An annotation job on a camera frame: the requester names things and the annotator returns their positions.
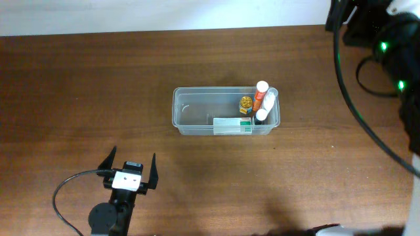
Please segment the white spray bottle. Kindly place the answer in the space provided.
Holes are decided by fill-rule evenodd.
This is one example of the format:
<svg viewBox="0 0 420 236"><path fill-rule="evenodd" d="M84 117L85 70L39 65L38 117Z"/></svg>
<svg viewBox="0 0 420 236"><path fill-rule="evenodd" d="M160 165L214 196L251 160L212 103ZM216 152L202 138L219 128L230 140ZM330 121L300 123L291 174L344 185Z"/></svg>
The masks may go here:
<svg viewBox="0 0 420 236"><path fill-rule="evenodd" d="M278 91L274 87L269 88L262 101L261 109L265 109L267 113L270 113L271 109L275 104L277 96Z"/></svg>

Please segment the gold lid small jar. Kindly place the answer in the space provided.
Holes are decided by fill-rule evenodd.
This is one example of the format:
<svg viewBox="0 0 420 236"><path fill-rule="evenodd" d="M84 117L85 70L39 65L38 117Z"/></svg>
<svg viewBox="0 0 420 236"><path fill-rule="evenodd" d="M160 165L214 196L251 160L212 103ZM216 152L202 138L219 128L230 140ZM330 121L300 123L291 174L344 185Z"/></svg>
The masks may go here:
<svg viewBox="0 0 420 236"><path fill-rule="evenodd" d="M239 111L242 114L251 113L253 109L253 99L249 96L243 96L239 102Z"/></svg>

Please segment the dark bottle white cap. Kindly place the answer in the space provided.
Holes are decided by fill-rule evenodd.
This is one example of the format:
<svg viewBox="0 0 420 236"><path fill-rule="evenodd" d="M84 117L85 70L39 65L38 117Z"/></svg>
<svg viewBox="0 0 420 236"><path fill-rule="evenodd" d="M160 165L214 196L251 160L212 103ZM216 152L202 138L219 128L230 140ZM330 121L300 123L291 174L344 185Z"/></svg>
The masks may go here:
<svg viewBox="0 0 420 236"><path fill-rule="evenodd" d="M254 115L254 125L263 125L268 116L268 112L261 108Z"/></svg>

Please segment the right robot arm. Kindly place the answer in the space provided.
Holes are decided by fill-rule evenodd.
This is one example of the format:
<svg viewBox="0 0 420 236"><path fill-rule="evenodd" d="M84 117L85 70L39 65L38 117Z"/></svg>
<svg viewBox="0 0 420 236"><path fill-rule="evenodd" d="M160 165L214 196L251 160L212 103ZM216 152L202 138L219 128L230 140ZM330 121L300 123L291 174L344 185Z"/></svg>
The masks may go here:
<svg viewBox="0 0 420 236"><path fill-rule="evenodd" d="M355 229L340 224L315 227L315 236L418 235L419 234L419 1L418 0L332 0L325 30L333 34L333 59L337 82L351 114L367 135L393 161L413 176L409 216L402 226ZM405 161L380 139L353 104L341 69L340 44L367 48L371 54L358 63L355 78L364 64L373 62L385 75L374 82L390 89L374 90L360 83L366 93L400 100L398 110L408 135L411 162Z"/></svg>

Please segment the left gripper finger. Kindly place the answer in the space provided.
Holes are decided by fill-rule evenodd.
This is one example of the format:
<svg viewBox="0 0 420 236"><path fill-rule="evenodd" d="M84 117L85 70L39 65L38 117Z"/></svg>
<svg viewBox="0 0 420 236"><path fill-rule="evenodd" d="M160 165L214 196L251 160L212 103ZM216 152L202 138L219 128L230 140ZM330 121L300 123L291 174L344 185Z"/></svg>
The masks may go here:
<svg viewBox="0 0 420 236"><path fill-rule="evenodd" d="M148 189L156 189L158 184L159 176L156 165L156 154L153 154L152 164L150 167L150 175L148 180Z"/></svg>
<svg viewBox="0 0 420 236"><path fill-rule="evenodd" d="M114 146L110 154L98 166L98 170L111 170L116 155L117 146Z"/></svg>

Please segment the clear plastic container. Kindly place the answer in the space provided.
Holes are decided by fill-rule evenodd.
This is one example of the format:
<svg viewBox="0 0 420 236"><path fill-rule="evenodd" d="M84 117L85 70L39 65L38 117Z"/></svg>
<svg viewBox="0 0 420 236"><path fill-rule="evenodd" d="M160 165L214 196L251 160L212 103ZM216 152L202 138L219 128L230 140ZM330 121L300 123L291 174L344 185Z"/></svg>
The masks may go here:
<svg viewBox="0 0 420 236"><path fill-rule="evenodd" d="M179 87L173 92L172 123L182 135L212 136L214 118L250 117L251 135L267 135L280 124L280 103L275 101L263 125L254 125L252 114L242 114L239 102L253 97L255 87Z"/></svg>

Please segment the orange tablet tube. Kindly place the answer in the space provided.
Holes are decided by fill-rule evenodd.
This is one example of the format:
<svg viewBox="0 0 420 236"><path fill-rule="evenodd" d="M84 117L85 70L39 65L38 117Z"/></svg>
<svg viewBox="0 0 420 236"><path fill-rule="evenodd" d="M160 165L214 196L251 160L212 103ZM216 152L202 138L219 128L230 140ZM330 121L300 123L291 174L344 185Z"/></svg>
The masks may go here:
<svg viewBox="0 0 420 236"><path fill-rule="evenodd" d="M263 99L269 89L269 85L266 81L259 81L256 84L256 91L253 98L253 111L260 109Z"/></svg>

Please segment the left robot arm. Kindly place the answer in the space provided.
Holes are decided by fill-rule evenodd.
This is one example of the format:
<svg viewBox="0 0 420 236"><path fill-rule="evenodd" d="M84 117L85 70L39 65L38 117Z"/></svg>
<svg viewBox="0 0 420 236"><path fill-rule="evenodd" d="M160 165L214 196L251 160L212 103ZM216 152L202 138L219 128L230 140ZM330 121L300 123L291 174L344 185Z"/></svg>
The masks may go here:
<svg viewBox="0 0 420 236"><path fill-rule="evenodd" d="M112 167L116 150L114 147L97 168L104 188L112 192L109 201L97 204L89 213L91 235L128 235L137 195L146 195L158 184L155 157L152 158L149 179L143 182L143 165L140 163L126 161L122 168Z"/></svg>

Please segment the white Panadol box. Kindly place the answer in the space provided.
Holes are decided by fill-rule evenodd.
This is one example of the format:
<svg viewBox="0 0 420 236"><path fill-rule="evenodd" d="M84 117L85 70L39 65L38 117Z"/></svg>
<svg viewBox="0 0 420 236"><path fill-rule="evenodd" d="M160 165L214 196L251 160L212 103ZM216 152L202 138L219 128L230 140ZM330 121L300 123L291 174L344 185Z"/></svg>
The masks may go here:
<svg viewBox="0 0 420 236"><path fill-rule="evenodd" d="M214 135L251 135L252 120L250 117L214 118Z"/></svg>

